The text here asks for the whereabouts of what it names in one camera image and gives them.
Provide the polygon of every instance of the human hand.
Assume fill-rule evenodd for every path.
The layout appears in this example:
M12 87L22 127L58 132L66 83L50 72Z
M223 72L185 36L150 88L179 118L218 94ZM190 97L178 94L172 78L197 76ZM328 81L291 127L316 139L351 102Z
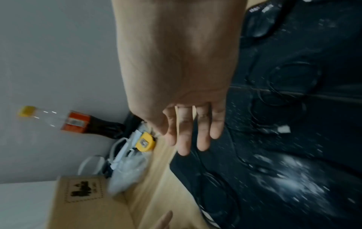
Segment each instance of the human hand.
M131 112L180 155L220 137L246 0L113 0L118 54ZM176 131L178 107L179 136Z
M157 221L157 223L151 229L169 229L170 222L173 217L172 211L168 211Z

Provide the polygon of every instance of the red bottle label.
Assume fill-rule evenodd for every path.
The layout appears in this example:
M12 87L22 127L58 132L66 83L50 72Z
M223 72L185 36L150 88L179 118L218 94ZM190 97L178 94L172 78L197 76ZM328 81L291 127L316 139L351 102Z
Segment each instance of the red bottle label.
M86 114L71 112L62 127L64 131L71 131L76 133L84 133L91 117Z

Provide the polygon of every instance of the white plastic wrapper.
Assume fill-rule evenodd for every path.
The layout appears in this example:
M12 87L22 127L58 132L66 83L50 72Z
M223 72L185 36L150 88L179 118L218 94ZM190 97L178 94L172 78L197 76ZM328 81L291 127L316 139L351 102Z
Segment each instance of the white plastic wrapper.
M131 152L123 157L113 171L112 177L108 183L108 193L112 196L127 190L132 184L137 183L148 167L150 152Z

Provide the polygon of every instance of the wooden table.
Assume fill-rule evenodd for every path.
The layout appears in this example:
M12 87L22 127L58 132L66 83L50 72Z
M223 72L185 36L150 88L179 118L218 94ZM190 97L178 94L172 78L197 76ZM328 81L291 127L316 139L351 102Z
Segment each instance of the wooden table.
M249 0L247 8L263 0ZM168 210L173 211L172 229L208 229L196 202L171 172L169 163L176 150L160 137L143 182L125 192L127 204L138 229L149 229Z

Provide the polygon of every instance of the cardboard box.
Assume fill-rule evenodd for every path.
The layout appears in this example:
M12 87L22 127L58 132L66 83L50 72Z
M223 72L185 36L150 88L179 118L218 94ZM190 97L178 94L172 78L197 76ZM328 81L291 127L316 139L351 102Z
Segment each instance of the cardboard box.
M134 229L123 194L107 194L103 176L61 177L48 229Z

